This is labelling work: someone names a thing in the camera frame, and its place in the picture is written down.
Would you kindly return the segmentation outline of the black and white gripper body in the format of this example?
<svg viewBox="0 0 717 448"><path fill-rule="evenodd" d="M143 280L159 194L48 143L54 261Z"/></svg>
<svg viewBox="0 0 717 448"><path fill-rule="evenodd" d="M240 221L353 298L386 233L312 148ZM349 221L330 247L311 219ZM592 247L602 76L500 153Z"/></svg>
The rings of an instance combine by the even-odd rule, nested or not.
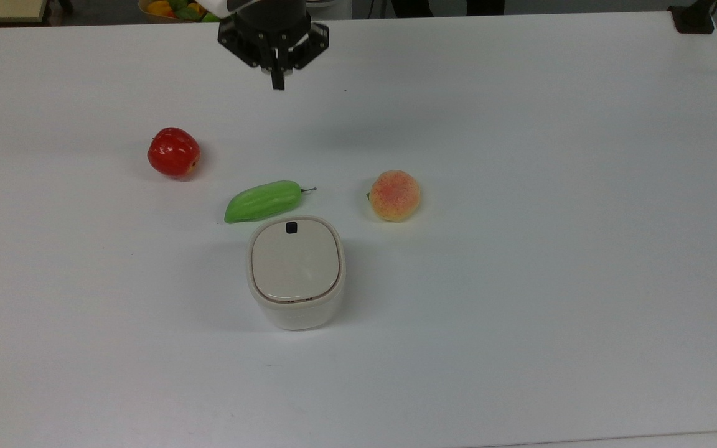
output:
<svg viewBox="0 0 717 448"><path fill-rule="evenodd" d="M270 47L286 48L286 70L302 69L330 46L328 26L304 17L286 29L267 30L241 17L223 18L217 42L251 67L269 70Z"/></svg>

